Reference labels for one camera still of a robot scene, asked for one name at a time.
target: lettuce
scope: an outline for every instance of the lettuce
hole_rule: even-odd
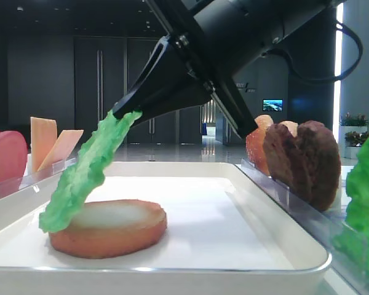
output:
[[[347,207],[346,223],[364,237],[345,230],[335,240],[335,246],[344,251],[354,262],[361,264],[369,276],[369,139],[357,154],[358,164],[347,176],[346,191],[352,198]]]
[[[103,170],[113,161],[116,149],[141,115],[131,112],[117,120],[110,111],[98,123],[97,131],[79,150],[78,162],[63,172],[45,212],[39,215],[39,228],[43,232],[58,232],[69,226],[87,196],[104,183]]]

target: acrylic divider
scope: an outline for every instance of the acrylic divider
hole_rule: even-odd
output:
[[[333,256],[332,267],[359,294],[369,295],[367,238],[344,222],[344,213],[334,210],[323,214],[290,192],[285,184],[273,180],[257,170],[248,160],[242,160],[240,169],[298,224],[321,243]],[[342,233],[356,244],[359,259],[353,260],[337,249],[335,238]]]
[[[67,167],[74,165],[76,161],[77,158],[72,158],[66,161],[62,160],[54,163],[50,167],[47,167],[46,169],[43,169],[39,172],[26,175],[20,178],[11,178],[5,180],[0,183],[0,199],[3,199],[4,197],[7,197],[8,195],[18,192],[21,189],[24,189],[28,186],[33,186],[39,181],[47,179],[53,175],[61,173]]]

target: monitor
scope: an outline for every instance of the monitor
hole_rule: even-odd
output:
[[[264,112],[281,112],[283,111],[283,100],[263,100]]]

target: black cable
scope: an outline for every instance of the black cable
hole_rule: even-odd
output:
[[[347,27],[345,24],[335,21],[336,30],[341,31],[343,34],[349,36],[357,45],[359,55],[357,61],[347,70],[345,70],[343,73],[341,73],[339,76],[333,76],[333,77],[325,77],[325,78],[308,78],[302,76],[295,68],[293,64],[293,59],[290,56],[288,52],[286,52],[283,49],[271,49],[265,53],[265,55],[277,55],[279,57],[284,58],[284,60],[287,63],[288,69],[290,70],[290,74],[293,75],[295,78],[300,80],[301,82],[304,82],[305,84],[310,85],[321,85],[321,84],[330,84],[334,83],[336,81],[341,81],[348,77],[355,69],[358,67],[358,64],[360,63],[363,55],[363,45],[361,39],[358,37],[353,30],[351,30],[349,27]]]

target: white tray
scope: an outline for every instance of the white tray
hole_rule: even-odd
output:
[[[56,252],[38,229],[56,175],[0,200],[0,294],[308,295],[330,267],[330,253],[235,165],[116,162],[105,175],[87,201],[160,203],[162,241],[97,261]]]

